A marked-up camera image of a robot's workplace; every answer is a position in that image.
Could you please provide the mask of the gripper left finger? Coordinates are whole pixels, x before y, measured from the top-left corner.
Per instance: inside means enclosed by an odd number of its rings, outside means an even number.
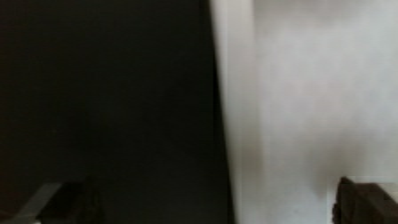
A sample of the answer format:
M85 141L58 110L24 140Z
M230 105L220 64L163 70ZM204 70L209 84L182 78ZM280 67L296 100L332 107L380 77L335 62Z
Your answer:
M10 224L42 224L37 216L38 216L40 210L44 209L44 206L49 202L51 197L54 196L60 186L62 186L60 183L46 183L40 186L40 188L38 188L38 190L37 190L37 192L35 192L35 194L33 194L12 220L10 220Z

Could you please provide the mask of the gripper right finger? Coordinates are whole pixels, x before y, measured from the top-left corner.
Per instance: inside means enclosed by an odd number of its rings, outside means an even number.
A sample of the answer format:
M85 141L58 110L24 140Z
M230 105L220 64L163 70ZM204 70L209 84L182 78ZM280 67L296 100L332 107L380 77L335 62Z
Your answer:
M398 202L378 184L339 179L332 224L398 224Z

